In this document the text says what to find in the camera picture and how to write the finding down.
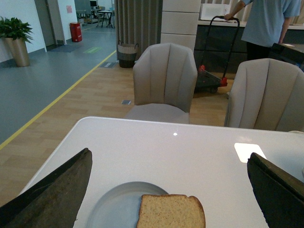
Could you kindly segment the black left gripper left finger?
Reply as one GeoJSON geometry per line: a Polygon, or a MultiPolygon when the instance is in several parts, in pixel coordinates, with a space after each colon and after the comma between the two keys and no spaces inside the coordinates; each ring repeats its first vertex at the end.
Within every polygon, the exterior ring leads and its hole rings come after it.
{"type": "Polygon", "coordinates": [[[0,208],[2,228],[71,228],[88,186],[92,153],[83,149],[0,208]]]}

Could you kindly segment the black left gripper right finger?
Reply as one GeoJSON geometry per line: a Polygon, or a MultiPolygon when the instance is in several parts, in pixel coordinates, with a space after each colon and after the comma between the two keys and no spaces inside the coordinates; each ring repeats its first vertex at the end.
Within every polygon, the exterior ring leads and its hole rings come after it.
{"type": "Polygon", "coordinates": [[[259,154],[251,153],[247,174],[270,228],[304,226],[304,183],[259,154]]]}

